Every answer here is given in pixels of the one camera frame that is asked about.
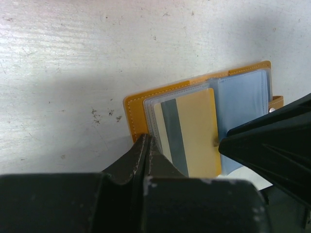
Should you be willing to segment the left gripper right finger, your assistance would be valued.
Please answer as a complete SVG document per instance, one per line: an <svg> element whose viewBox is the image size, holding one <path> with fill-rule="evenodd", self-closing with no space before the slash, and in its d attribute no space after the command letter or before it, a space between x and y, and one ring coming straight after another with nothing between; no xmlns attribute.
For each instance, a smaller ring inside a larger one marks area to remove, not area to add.
<svg viewBox="0 0 311 233"><path fill-rule="evenodd" d="M154 139L145 168L145 233L272 231L265 201L249 181L184 177L161 154Z"/></svg>

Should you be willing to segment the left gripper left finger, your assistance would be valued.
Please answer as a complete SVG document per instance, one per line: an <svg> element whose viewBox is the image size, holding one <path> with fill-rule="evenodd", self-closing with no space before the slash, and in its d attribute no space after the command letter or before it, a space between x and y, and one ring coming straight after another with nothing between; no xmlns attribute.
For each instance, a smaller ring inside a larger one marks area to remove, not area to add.
<svg viewBox="0 0 311 233"><path fill-rule="evenodd" d="M147 135L101 172L0 177L3 233L136 233Z"/></svg>

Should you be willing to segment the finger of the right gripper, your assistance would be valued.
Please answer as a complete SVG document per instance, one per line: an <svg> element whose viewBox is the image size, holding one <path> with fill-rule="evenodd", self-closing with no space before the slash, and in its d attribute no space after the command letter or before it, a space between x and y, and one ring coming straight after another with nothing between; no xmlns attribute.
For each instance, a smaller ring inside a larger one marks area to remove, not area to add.
<svg viewBox="0 0 311 233"><path fill-rule="evenodd" d="M219 152L311 204L311 96L228 131Z"/></svg>

